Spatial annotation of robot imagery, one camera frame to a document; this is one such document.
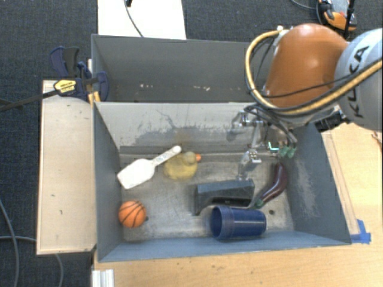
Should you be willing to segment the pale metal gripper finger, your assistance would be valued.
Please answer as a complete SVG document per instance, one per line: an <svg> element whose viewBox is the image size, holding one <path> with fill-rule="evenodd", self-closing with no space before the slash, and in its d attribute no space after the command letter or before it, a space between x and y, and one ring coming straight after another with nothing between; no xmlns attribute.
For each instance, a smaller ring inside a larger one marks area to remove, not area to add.
<svg viewBox="0 0 383 287"><path fill-rule="evenodd" d="M243 156L241 157L239 164L238 164L238 174L237 178L239 180L246 180L248 176L248 165L253 160L254 153L252 151L246 151Z"/></svg>
<svg viewBox="0 0 383 287"><path fill-rule="evenodd" d="M260 157L247 157L244 159L244 179L248 179L248 175L257 165L262 162Z"/></svg>

